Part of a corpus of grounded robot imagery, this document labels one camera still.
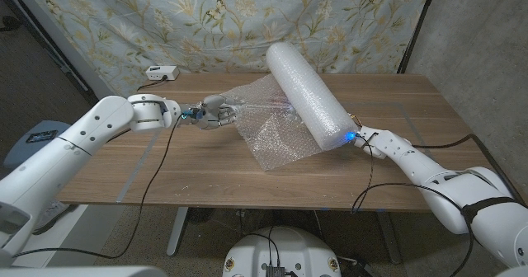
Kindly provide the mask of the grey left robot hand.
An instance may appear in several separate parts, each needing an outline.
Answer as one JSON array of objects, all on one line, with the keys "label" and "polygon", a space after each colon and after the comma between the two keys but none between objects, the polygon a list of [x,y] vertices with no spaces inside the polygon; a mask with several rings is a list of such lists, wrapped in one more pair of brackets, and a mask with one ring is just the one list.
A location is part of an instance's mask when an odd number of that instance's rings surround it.
[{"label": "grey left robot hand", "polygon": [[242,102],[223,95],[211,95],[195,104],[180,104],[179,125],[194,125],[202,130],[217,129],[232,124]]}]

